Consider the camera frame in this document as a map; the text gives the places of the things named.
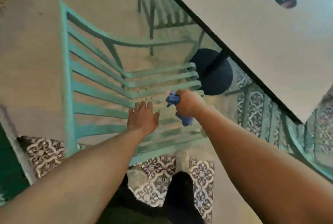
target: person's right hand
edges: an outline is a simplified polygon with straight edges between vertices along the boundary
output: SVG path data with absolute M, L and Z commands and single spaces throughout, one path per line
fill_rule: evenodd
M 176 105 L 176 110 L 183 117 L 195 117 L 201 110 L 208 107 L 206 102 L 196 92 L 178 90 L 176 95 L 181 97 L 181 101 Z

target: table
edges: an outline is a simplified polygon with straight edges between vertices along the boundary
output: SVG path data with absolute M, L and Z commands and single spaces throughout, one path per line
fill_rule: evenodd
M 295 122 L 333 82 L 332 0 L 175 0 Z

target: round object on table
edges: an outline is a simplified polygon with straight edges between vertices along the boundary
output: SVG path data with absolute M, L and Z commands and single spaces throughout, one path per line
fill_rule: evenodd
M 201 90 L 205 95 L 215 96 L 224 93 L 228 90 L 232 83 L 232 68 L 227 59 L 217 62 L 214 70 L 205 72 L 205 69 L 210 66 L 218 57 L 219 52 L 213 49 L 198 49 L 190 62 L 195 63 L 201 81 Z

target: person's left arm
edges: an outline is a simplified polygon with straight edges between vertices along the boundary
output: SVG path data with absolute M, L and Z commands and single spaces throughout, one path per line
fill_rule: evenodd
M 127 130 L 64 161 L 0 209 L 1 224 L 93 224 L 142 139 L 158 126 L 152 103 L 129 110 Z

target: forearm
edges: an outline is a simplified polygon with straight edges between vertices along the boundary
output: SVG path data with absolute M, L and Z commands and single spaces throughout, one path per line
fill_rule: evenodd
M 330 221 L 333 192 L 325 179 L 211 108 L 195 118 L 232 183 L 264 223 Z
M 75 154 L 1 208 L 2 223 L 95 223 L 143 137 L 128 131 Z

